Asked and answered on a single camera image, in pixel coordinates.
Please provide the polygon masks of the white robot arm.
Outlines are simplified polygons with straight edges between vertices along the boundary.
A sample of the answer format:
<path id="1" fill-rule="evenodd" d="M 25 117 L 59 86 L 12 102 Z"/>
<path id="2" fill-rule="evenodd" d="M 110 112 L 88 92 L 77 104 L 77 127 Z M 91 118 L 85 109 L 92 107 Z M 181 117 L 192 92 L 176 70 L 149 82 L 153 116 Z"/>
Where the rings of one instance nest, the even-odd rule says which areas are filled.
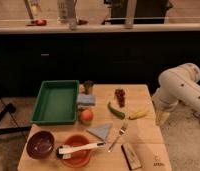
<path id="1" fill-rule="evenodd" d="M 185 63 L 163 71 L 159 87 L 152 96 L 156 124 L 161 126 L 170 112 L 182 101 L 200 115 L 200 69 L 193 63 Z"/>

